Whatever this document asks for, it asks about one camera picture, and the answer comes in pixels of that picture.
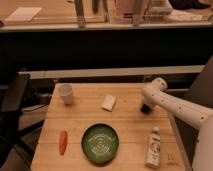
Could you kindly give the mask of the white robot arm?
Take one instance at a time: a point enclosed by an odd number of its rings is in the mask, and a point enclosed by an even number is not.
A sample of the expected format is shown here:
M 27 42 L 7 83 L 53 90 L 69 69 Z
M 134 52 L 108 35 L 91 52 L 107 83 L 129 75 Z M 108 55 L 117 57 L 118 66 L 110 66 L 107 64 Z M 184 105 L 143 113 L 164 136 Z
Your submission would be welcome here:
M 213 171 L 213 109 L 165 92 L 167 82 L 155 78 L 142 89 L 143 111 L 156 105 L 167 110 L 183 122 L 198 130 L 193 171 Z

